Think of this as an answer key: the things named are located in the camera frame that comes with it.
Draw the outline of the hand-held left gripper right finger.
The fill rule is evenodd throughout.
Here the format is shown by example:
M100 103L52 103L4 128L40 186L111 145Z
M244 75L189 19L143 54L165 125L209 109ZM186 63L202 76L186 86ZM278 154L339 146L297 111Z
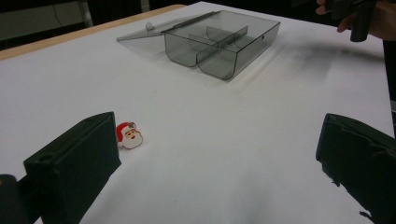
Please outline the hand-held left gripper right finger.
M374 224L396 224L396 139L355 119L325 116L316 160Z

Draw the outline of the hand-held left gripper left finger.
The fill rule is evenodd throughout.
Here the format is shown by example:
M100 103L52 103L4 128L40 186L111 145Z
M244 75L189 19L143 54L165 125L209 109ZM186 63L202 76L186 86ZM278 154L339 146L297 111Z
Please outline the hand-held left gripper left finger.
M24 162L44 224L78 224L120 166L112 112L80 121Z

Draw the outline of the clear grey compartment box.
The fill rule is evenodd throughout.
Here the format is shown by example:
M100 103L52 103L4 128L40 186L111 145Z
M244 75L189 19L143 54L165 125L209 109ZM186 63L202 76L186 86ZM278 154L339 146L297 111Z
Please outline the clear grey compartment box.
M231 80L276 40L278 21L227 10L179 18L117 38L119 42L161 36L174 63Z

